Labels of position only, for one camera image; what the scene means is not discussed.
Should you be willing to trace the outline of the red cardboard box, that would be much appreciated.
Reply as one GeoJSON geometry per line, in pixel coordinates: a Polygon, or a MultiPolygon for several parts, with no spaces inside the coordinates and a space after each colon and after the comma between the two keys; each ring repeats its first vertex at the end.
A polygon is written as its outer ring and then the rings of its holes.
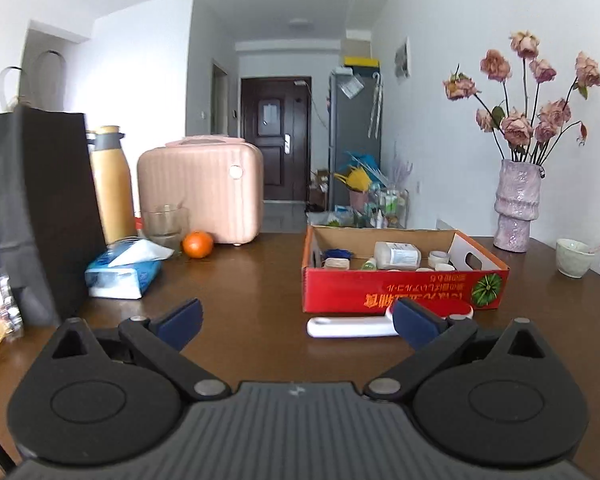
{"type": "Polygon", "coordinates": [[[400,297],[421,304],[463,300],[478,311],[500,306],[509,266],[457,230],[378,230],[310,226],[302,259],[302,310],[312,314],[379,314],[400,297]],[[408,243],[422,253],[415,271],[362,270],[376,242],[408,243]],[[349,270],[325,269],[324,252],[352,252],[349,270]],[[428,266],[428,252],[443,250],[448,264],[428,266]]]}

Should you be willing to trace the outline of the pink ceramic vase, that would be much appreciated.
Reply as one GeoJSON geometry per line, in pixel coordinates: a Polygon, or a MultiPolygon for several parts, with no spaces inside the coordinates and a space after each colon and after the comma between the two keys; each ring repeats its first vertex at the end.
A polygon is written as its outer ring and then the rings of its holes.
{"type": "Polygon", "coordinates": [[[528,250],[531,222],[539,218],[542,177],[538,165],[502,161],[494,203],[498,213],[496,248],[515,254],[528,250]]]}

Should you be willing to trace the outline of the orange fruit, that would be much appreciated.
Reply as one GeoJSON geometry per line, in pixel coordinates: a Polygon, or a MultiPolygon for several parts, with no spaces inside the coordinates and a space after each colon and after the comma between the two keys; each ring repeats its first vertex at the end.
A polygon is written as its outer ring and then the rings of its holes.
{"type": "Polygon", "coordinates": [[[184,254],[192,259],[203,259],[212,253],[213,237],[204,231],[192,231],[184,236],[182,249],[184,254]]]}

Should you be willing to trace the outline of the grey refrigerator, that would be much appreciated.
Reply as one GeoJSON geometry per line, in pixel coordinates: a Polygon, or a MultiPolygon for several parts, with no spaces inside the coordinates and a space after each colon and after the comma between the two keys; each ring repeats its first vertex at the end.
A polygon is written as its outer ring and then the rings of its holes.
{"type": "Polygon", "coordinates": [[[382,78],[378,67],[339,67],[330,74],[328,102],[328,208],[349,203],[335,174],[345,174],[355,156],[380,162],[382,78]]]}

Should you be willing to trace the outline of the white plastic jar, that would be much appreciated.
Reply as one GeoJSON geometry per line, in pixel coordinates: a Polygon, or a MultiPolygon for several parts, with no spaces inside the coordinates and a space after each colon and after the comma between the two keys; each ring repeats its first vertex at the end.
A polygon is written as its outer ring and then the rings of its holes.
{"type": "Polygon", "coordinates": [[[422,253],[413,244],[376,242],[374,258],[380,270],[415,271],[422,261],[422,253]]]}

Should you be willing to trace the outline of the clear drinking glass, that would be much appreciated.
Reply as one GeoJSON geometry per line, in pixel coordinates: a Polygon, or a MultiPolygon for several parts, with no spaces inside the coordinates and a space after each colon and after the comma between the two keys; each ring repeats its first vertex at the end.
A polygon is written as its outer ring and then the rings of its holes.
{"type": "Polygon", "coordinates": [[[143,233],[152,242],[182,250],[182,241],[188,233],[188,210],[182,205],[166,204],[142,213],[143,233]]]}

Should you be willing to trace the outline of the dried pink flowers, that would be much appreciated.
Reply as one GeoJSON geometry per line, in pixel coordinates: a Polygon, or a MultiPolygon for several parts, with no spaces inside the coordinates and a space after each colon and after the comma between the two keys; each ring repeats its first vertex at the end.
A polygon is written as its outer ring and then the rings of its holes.
{"type": "Polygon", "coordinates": [[[588,140],[588,127],[573,118],[570,101],[573,96],[586,100],[592,89],[600,88],[600,64],[579,52],[566,94],[560,99],[541,103],[541,87],[556,79],[557,70],[540,57],[540,40],[532,32],[512,32],[508,41],[510,50],[521,62],[521,107],[515,106],[508,88],[514,74],[513,63],[498,49],[486,51],[479,70],[487,80],[501,87],[501,102],[489,105],[474,78],[459,67],[442,81],[444,94],[451,102],[469,99],[478,102],[477,126],[492,136],[501,159],[543,167],[567,131],[579,130],[577,141],[580,145],[588,140]]]}

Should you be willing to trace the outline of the pink suitcase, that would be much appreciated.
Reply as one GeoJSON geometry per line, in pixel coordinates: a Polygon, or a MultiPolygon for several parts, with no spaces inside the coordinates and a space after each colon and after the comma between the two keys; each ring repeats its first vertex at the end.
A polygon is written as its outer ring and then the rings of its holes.
{"type": "Polygon", "coordinates": [[[263,155],[232,136],[186,136],[140,155],[140,212],[181,206],[192,231],[219,244],[243,245],[260,233],[263,218],[263,155]]]}

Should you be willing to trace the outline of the yellow thermos flask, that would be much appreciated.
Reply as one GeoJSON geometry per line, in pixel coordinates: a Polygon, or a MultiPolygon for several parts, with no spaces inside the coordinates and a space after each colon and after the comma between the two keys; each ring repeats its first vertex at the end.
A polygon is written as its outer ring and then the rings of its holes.
{"type": "Polygon", "coordinates": [[[102,230],[108,245],[136,235],[132,179],[118,126],[103,126],[92,132],[88,143],[102,230]]]}

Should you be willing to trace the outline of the yellow box on fridge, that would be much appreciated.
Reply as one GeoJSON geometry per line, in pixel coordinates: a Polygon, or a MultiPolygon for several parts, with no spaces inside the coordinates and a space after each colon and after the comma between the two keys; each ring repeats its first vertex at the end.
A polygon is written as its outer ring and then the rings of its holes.
{"type": "Polygon", "coordinates": [[[345,56],[342,59],[344,66],[379,68],[380,62],[377,58],[363,58],[362,56],[345,56]]]}

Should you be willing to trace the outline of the black paper bag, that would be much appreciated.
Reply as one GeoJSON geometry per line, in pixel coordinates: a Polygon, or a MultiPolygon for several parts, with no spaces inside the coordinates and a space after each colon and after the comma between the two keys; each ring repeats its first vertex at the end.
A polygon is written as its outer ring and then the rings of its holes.
{"type": "Polygon", "coordinates": [[[17,102],[0,114],[0,270],[23,321],[75,315],[105,249],[83,115],[17,102]]]}

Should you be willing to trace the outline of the white tape roll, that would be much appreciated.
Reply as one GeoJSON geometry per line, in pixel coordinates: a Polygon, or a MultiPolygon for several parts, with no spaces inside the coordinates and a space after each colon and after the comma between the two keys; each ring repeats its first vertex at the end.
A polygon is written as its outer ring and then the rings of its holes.
{"type": "Polygon", "coordinates": [[[450,262],[449,254],[443,250],[432,250],[427,256],[428,266],[435,268],[438,264],[448,264],[450,262]]]}

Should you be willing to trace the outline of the blue tissue pack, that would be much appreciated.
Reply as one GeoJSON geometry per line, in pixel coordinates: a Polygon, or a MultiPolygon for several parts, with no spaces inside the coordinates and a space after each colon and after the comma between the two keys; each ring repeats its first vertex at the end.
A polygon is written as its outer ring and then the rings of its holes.
{"type": "Polygon", "coordinates": [[[146,238],[131,237],[111,244],[84,272],[93,298],[140,300],[174,250],[146,238]]]}

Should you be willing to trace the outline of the dark brown door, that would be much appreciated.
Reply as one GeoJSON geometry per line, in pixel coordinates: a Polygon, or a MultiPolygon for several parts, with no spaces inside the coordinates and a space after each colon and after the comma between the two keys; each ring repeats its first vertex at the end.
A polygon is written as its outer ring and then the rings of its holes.
{"type": "Polygon", "coordinates": [[[303,203],[308,197],[311,133],[309,77],[244,78],[240,134],[263,157],[264,198],[303,203]]]}

